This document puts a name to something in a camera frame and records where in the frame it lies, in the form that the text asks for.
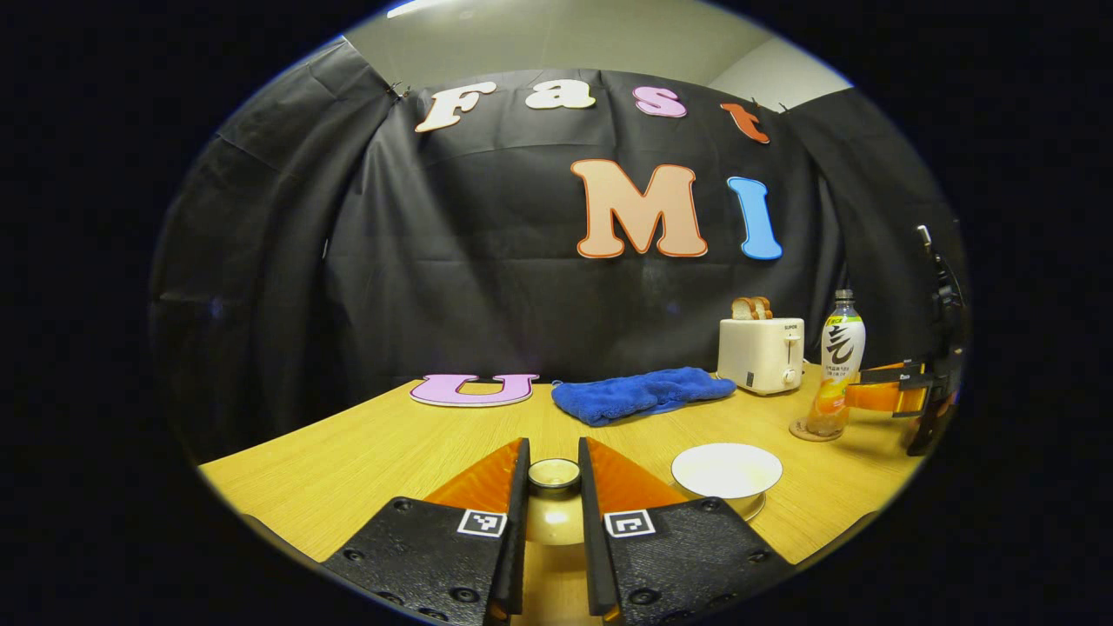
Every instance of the bottle label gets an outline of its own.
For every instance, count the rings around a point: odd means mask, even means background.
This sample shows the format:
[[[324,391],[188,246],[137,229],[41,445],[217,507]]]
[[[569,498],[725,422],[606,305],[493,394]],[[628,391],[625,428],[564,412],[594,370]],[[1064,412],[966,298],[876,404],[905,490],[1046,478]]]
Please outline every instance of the bottle label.
[[[824,325],[824,379],[841,382],[853,376],[861,364],[866,345],[866,325],[861,317],[831,315]]]

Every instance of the toast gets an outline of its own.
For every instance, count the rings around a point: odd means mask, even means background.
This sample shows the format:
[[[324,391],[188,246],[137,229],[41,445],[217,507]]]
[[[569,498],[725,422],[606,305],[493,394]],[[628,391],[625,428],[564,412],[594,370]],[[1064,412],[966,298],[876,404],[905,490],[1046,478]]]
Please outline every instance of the toast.
[[[769,299],[761,296],[739,297],[730,303],[730,317],[732,320],[772,320]]]

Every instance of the wooden table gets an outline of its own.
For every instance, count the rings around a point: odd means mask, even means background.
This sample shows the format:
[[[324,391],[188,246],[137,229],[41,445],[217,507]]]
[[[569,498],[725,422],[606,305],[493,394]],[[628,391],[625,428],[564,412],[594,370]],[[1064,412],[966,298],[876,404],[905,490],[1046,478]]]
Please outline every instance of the wooden table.
[[[790,563],[799,563],[864,515],[885,506],[923,457],[898,441],[907,420],[851,410],[841,438],[824,443],[794,437],[789,423],[806,413],[819,368],[805,365],[800,389],[758,397],[738,390],[725,400],[591,428],[552,401],[548,384],[516,404],[449,409],[408,395],[414,381],[326,420],[201,466],[239,512],[252,515],[295,548],[323,561],[391,498],[423,498],[494,449],[530,439],[533,461],[577,459],[580,437],[592,437],[666,482],[672,459],[703,443],[764,448],[785,467],[750,522]],[[467,383],[464,393],[500,385]],[[524,614],[514,624],[595,624],[587,612],[583,546],[526,544]]]

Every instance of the white toaster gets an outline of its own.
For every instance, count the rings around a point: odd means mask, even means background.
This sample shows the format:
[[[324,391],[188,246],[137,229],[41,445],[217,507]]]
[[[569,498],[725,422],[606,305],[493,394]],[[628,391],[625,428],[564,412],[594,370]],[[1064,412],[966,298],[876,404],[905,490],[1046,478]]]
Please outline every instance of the white toaster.
[[[761,395],[800,387],[804,320],[721,320],[719,378]]]

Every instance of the blue letter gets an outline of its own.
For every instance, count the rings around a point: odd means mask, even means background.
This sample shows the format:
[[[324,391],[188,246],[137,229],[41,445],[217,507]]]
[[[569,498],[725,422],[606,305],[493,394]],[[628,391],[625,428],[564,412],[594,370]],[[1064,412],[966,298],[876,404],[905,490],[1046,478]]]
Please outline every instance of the blue letter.
[[[742,254],[762,261],[780,258],[780,244],[772,236],[769,207],[765,204],[766,186],[757,180],[738,176],[727,178],[727,186],[738,194],[738,202],[742,205],[742,219],[746,222]]]

